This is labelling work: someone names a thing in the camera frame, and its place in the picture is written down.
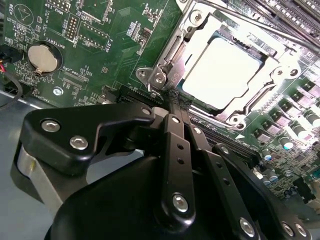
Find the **green circuit board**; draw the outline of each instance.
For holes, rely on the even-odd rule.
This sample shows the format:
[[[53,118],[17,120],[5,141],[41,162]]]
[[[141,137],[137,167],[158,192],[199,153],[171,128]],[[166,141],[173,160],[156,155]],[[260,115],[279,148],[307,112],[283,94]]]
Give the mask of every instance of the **green circuit board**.
[[[10,0],[4,42],[24,51],[50,42],[63,65],[44,77],[27,60],[6,67],[56,107],[96,104],[104,86],[144,92],[134,70],[153,66],[181,15],[174,0]],[[63,95],[54,95],[54,87]]]
[[[149,95],[136,78],[137,67],[153,67],[163,47],[175,29],[182,12],[175,0],[8,0],[4,19],[4,43],[25,52],[38,41],[55,45],[63,56],[61,68],[53,74],[38,76],[27,59],[6,64],[21,83],[32,87],[34,97],[56,107],[94,105],[105,86],[118,90],[126,86],[133,91]],[[229,6],[252,15],[252,9],[240,0],[230,0]],[[256,40],[265,50],[267,45]],[[320,144],[304,150],[300,142],[284,150],[278,142],[281,132],[261,143],[254,132],[267,120],[270,113],[280,111],[278,103],[294,94],[306,82],[315,82],[320,73],[319,59],[309,51],[299,57],[302,74],[284,81],[272,99],[247,118],[245,130],[219,128],[200,118],[193,119],[207,129],[223,135],[250,150],[270,149],[276,157],[270,164],[279,177],[271,184],[273,192],[283,197],[284,190],[300,176],[308,178],[320,168],[317,152]],[[55,95],[54,88],[63,89]],[[319,102],[314,97],[313,103]],[[302,113],[309,108],[300,107]],[[319,137],[319,130],[313,134]],[[285,171],[291,170],[286,177]]]

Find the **silver bolt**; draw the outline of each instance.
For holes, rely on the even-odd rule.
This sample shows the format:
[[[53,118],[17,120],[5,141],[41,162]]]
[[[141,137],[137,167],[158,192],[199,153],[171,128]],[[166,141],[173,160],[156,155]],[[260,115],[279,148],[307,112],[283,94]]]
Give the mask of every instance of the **silver bolt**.
[[[157,77],[155,80],[158,84],[162,84],[164,82],[164,79],[162,77]]]
[[[144,114],[147,114],[147,115],[150,115],[150,114],[151,114],[151,112],[150,112],[148,109],[145,109],[145,108],[142,108],[142,112],[143,112]]]
[[[291,170],[285,170],[285,171],[284,171],[284,175],[285,175],[286,177],[291,177],[291,176],[292,176]]]
[[[176,118],[175,116],[172,117],[172,120],[177,124],[180,123],[180,120],[178,118]]]
[[[53,94],[56,96],[61,96],[62,94],[64,94],[64,90],[59,86],[55,86],[53,88]]]
[[[193,129],[195,130],[195,132],[196,132],[197,134],[201,134],[201,130],[200,130],[199,128],[194,127]]]
[[[298,229],[298,232],[299,232],[302,236],[304,236],[304,237],[307,236],[307,233],[306,233],[306,231],[303,229],[302,226],[300,226],[298,223],[296,223],[296,224],[295,224],[295,227],[296,227],[296,229]]]
[[[88,141],[83,136],[74,136],[69,143],[71,147],[77,150],[85,150],[88,147]]]
[[[222,150],[225,154],[229,154],[229,150],[228,150],[226,147],[222,146],[222,147],[221,147],[221,150]]]
[[[190,14],[190,22],[195,26],[199,26],[202,23],[202,14],[202,11],[194,10]]]
[[[289,225],[285,222],[282,223],[282,227],[289,236],[293,237],[295,235],[291,227],[289,227]]]
[[[255,236],[255,229],[252,227],[250,222],[248,222],[245,218],[240,218],[240,226],[242,230],[250,237],[253,238]]]
[[[141,77],[143,79],[145,76],[146,76],[145,71],[139,71],[139,77]]]
[[[172,198],[172,203],[173,206],[182,213],[185,213],[186,211],[188,211],[188,202],[187,200],[181,196],[180,194],[176,194],[173,196]]]
[[[155,75],[155,81],[156,81],[158,84],[162,84],[165,80],[166,80],[166,75],[165,75],[164,73],[158,72],[158,73]]]
[[[46,120],[41,123],[41,127],[43,130],[49,133],[55,133],[60,130],[60,125],[56,121],[53,120]]]

